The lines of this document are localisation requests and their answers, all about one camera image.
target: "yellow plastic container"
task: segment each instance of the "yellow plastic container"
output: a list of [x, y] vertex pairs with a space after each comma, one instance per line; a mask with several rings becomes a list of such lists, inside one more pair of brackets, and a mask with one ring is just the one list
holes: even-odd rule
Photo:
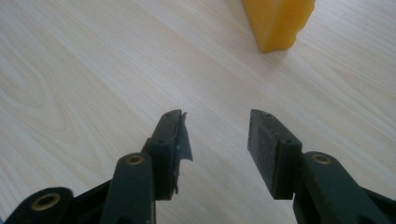
[[243, 0], [261, 52], [290, 48], [315, 7], [315, 0]]

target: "black plastic part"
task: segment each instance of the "black plastic part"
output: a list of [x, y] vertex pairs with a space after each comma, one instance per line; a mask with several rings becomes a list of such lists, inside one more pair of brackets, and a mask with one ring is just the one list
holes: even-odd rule
[[122, 157], [108, 189], [101, 224], [155, 223], [151, 157], [133, 153]]
[[396, 201], [364, 189], [375, 205], [387, 216], [391, 223], [396, 224]]
[[171, 200], [177, 193], [180, 160], [192, 161], [186, 114], [174, 110], [164, 114], [142, 152], [152, 158], [155, 200]]
[[43, 189], [24, 200], [7, 219], [6, 224], [64, 224], [73, 193], [65, 188]]
[[320, 223], [390, 223], [335, 158], [307, 152], [300, 175], [318, 210]]
[[276, 117], [251, 110], [247, 149], [274, 199], [292, 199], [302, 147]]
[[111, 180], [78, 195], [72, 202], [67, 217], [75, 224], [99, 223]]
[[305, 184], [299, 181], [294, 194], [293, 210], [299, 224], [320, 223], [320, 216]]

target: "yellow block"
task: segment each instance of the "yellow block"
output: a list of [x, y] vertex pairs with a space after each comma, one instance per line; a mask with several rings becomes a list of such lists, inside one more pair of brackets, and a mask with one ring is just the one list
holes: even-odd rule
[[315, 7], [315, 0], [243, 0], [261, 52], [290, 48]]

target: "wood grain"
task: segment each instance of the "wood grain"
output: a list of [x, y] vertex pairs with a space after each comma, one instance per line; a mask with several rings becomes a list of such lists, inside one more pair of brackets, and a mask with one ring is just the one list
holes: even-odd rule
[[395, 199], [395, 10], [317, 1], [291, 49], [260, 54], [238, 0], [0, 1], [0, 216], [107, 181], [177, 108], [194, 162], [158, 223], [296, 223], [247, 152], [251, 108]]

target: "wooden table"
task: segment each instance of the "wooden table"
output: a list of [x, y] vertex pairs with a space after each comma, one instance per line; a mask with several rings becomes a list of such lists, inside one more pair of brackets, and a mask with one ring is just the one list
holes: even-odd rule
[[291, 49], [261, 54], [239, 0], [0, 1], [0, 216], [40, 189], [107, 181], [178, 108], [194, 162], [158, 223], [296, 223], [247, 151], [251, 108], [394, 199], [394, 11], [317, 1]]

